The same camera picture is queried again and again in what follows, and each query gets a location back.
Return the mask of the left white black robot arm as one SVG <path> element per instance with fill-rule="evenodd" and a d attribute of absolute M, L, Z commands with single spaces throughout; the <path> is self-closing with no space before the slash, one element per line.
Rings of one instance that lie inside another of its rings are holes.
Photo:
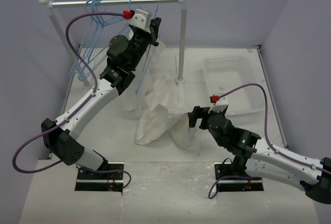
<path fill-rule="evenodd" d="M 109 42 L 107 65 L 95 85 L 71 109 L 55 120 L 46 118 L 41 124 L 43 142 L 47 149 L 66 165 L 89 169 L 96 179 L 107 174 L 108 162 L 77 139 L 89 122 L 112 100 L 120 96 L 134 80 L 134 71 L 149 46 L 157 42 L 161 18 L 153 18 L 146 30 L 130 24 L 133 37 L 117 35 Z"/>

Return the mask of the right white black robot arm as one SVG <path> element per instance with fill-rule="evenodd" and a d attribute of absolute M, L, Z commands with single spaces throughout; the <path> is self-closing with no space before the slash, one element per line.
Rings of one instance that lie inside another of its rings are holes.
<path fill-rule="evenodd" d="M 258 134 L 235 127 L 225 112 L 196 106 L 188 113 L 189 127 L 197 120 L 219 147 L 234 155 L 231 177 L 268 178 L 291 185 L 316 202 L 330 204 L 330 158 L 314 159 L 271 144 Z"/>

